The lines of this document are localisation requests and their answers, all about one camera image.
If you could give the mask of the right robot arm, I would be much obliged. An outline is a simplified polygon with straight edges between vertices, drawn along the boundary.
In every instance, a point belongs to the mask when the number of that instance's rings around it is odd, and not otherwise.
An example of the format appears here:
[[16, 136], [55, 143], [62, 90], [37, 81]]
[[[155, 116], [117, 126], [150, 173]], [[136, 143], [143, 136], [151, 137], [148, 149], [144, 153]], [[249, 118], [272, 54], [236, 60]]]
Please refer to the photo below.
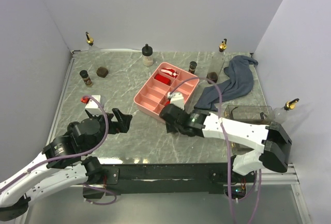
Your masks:
[[159, 116], [165, 121], [168, 132], [228, 140], [251, 148], [250, 152], [235, 156], [227, 168], [227, 177], [233, 182], [263, 168], [278, 173], [288, 170], [292, 141], [278, 122], [268, 125], [244, 123], [214, 113], [187, 113], [173, 104], [165, 106]]

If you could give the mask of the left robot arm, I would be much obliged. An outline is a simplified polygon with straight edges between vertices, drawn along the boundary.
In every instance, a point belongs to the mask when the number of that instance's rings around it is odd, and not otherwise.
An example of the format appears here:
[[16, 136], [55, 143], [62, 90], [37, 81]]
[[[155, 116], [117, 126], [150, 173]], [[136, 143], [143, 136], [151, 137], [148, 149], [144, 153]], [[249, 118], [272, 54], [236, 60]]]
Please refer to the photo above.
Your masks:
[[1, 182], [1, 221], [25, 214], [43, 197], [76, 184], [96, 184], [104, 169], [92, 156], [107, 135], [127, 133], [132, 115], [114, 108], [104, 115], [88, 114], [81, 122], [71, 122], [67, 131], [56, 137], [26, 167]]

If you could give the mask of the oil bottle gold spout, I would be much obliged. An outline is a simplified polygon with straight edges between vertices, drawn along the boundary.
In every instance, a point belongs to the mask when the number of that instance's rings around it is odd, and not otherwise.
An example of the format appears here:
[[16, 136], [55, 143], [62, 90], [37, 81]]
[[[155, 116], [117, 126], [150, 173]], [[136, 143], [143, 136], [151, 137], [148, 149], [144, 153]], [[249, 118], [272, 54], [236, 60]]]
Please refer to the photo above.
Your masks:
[[273, 110], [273, 121], [280, 124], [284, 123], [288, 118], [288, 113], [294, 110], [296, 104], [299, 102], [299, 98], [287, 101], [283, 107], [275, 108]]

